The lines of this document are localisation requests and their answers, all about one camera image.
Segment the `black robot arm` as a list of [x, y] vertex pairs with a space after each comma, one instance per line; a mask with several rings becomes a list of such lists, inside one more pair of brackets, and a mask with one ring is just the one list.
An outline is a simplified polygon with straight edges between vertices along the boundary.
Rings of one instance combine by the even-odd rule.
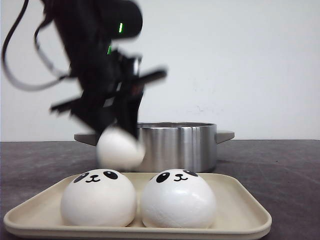
[[79, 98], [55, 104], [51, 110], [70, 111], [98, 135], [116, 124], [137, 137], [144, 86], [167, 75], [160, 68], [139, 76], [134, 64], [140, 57], [112, 49], [113, 40], [139, 35], [140, 8], [131, 0], [46, 0], [44, 6], [69, 58], [70, 75], [82, 88]]

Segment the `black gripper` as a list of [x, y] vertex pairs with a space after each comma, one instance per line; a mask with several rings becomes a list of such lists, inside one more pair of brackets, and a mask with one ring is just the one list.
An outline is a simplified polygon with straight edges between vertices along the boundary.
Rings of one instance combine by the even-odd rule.
[[101, 56], [92, 65], [85, 63], [76, 71], [82, 94], [51, 106], [52, 112], [69, 111], [97, 133], [117, 123], [138, 139], [138, 111], [145, 84], [166, 77], [158, 68], [139, 75], [141, 56], [128, 57], [118, 50]]

